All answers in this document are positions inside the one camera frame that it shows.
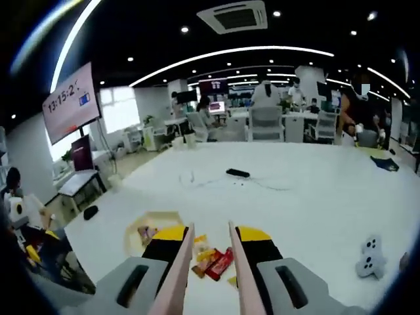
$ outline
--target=window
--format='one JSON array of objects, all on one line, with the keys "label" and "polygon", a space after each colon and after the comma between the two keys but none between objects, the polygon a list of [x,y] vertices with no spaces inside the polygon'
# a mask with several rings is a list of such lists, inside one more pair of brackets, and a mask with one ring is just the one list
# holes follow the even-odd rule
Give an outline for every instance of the window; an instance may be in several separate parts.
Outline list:
[{"label": "window", "polygon": [[100,102],[107,133],[140,124],[134,89],[115,87],[101,90]]},{"label": "window", "polygon": [[47,129],[45,129],[45,136],[47,137],[52,161],[57,162],[68,150],[72,148],[72,143],[80,138],[80,132],[75,131],[74,133],[70,133],[68,136],[61,139],[53,146],[51,145],[50,138],[48,137]]}]

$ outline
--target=white office chair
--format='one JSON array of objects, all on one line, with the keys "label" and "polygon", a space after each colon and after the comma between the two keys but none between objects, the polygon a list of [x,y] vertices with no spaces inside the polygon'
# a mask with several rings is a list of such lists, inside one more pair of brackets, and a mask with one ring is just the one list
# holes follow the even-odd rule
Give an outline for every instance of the white office chair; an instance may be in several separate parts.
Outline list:
[{"label": "white office chair", "polygon": [[336,113],[327,113],[323,110],[318,114],[316,125],[309,125],[308,135],[314,140],[335,140]]},{"label": "white office chair", "polygon": [[192,130],[196,133],[196,140],[198,142],[207,142],[209,138],[209,130],[197,112],[186,114],[188,121],[191,124]]},{"label": "white office chair", "polygon": [[250,108],[248,141],[284,142],[282,109],[277,106]]}]

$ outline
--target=office chair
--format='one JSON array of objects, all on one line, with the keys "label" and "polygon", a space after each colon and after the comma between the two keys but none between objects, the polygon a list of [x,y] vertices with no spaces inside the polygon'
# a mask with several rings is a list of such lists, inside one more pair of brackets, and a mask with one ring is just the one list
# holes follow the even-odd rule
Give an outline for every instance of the office chair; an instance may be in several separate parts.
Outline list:
[{"label": "office chair", "polygon": [[280,107],[250,108],[248,141],[284,142],[282,109]]}]

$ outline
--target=red snack package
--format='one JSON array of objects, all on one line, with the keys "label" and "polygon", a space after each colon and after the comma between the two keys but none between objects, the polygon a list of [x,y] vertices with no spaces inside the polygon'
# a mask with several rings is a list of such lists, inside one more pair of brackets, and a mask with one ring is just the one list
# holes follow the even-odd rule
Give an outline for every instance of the red snack package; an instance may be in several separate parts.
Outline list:
[{"label": "red snack package", "polygon": [[200,278],[204,278],[204,272],[215,262],[218,261],[221,257],[223,256],[223,254],[218,251],[217,249],[215,249],[215,253],[212,254],[211,256],[208,256],[206,259],[203,259],[202,261],[200,261],[197,266],[192,267],[192,271],[194,271],[197,276],[199,276]]},{"label": "red snack package", "polygon": [[234,261],[234,254],[232,248],[228,247],[226,253],[208,268],[205,273],[213,280],[219,281],[222,273],[232,264],[232,261]]}]

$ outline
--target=candy wrapper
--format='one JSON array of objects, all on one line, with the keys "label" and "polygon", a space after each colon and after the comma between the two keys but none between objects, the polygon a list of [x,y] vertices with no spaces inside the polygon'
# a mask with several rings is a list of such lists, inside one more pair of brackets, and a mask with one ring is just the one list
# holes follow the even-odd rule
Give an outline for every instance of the candy wrapper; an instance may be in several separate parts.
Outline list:
[{"label": "candy wrapper", "polygon": [[222,273],[232,264],[234,261],[234,254],[231,247],[228,247],[226,253],[215,262],[205,273],[215,281],[219,281]]},{"label": "candy wrapper", "polygon": [[214,249],[214,251],[215,252],[212,255],[208,256],[207,258],[204,258],[196,266],[191,268],[191,270],[194,271],[194,273],[200,278],[204,278],[205,271],[223,256],[223,254],[217,249]]},{"label": "candy wrapper", "polygon": [[157,228],[151,228],[149,226],[141,226],[137,229],[137,231],[140,234],[140,239],[142,240],[143,246],[149,245],[153,236],[159,232]]},{"label": "candy wrapper", "polygon": [[210,250],[210,246],[207,243],[207,235],[201,235],[197,238],[194,238],[194,253],[196,255],[199,255],[200,253],[203,253],[204,251]]}]

